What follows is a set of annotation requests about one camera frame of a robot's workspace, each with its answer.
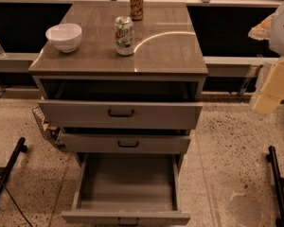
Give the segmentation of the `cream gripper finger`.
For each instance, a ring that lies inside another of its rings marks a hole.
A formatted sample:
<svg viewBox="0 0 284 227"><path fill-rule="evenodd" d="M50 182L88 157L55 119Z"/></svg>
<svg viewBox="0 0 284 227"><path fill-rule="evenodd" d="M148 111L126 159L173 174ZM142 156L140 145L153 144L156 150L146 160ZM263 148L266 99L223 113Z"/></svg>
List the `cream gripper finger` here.
<svg viewBox="0 0 284 227"><path fill-rule="evenodd" d="M252 111L260 115L270 114L282 100L284 100L284 59L271 67L252 106Z"/></svg>
<svg viewBox="0 0 284 227"><path fill-rule="evenodd" d="M269 40L271 23L273 20L274 14L272 13L268 17L266 17L261 23L251 28L248 33L248 37L254 40L262 41Z"/></svg>

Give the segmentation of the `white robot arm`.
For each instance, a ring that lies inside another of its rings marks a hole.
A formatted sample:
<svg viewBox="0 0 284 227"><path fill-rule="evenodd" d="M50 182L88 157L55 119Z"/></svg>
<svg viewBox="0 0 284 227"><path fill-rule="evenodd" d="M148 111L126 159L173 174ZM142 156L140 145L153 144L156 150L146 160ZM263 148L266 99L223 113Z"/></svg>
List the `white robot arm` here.
<svg viewBox="0 0 284 227"><path fill-rule="evenodd" d="M269 48L280 56L271 67L252 106L252 111L266 115L284 100L284 1L276 11L253 27L248 36L254 40L268 40Z"/></svg>

